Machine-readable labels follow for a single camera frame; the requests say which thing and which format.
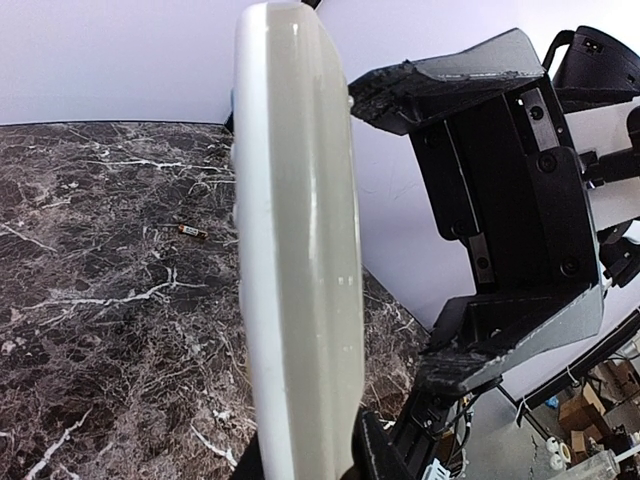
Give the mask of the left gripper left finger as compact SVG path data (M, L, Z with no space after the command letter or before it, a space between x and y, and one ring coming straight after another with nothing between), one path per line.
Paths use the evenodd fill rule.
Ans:
M243 452L232 480L263 480L263 466L257 439L252 439Z

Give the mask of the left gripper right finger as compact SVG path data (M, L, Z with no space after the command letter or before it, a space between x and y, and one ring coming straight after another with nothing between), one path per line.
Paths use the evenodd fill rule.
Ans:
M350 479L405 478L404 464L372 412L360 409L356 414L351 449Z

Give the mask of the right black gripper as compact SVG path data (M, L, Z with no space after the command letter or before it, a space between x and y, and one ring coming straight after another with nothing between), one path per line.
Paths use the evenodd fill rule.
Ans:
M469 393L600 330L597 242L574 143L551 88L518 89L545 74L514 28L348 87L355 118L410 134L438 232L465 246L483 294L444 305L421 352L420 391Z

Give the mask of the white remote control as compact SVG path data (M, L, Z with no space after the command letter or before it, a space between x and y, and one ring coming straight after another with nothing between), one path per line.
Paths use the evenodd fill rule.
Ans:
M364 389L359 214L339 55L302 3L236 29L240 303L268 479L338 479Z

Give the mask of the brown battery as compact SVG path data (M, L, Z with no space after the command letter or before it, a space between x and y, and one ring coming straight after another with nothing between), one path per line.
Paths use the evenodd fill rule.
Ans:
M206 231L203 231L201 229L198 229L192 226L184 225L184 224L180 224L178 226L178 230L181 234L188 235L198 239L206 239L208 237L208 234Z

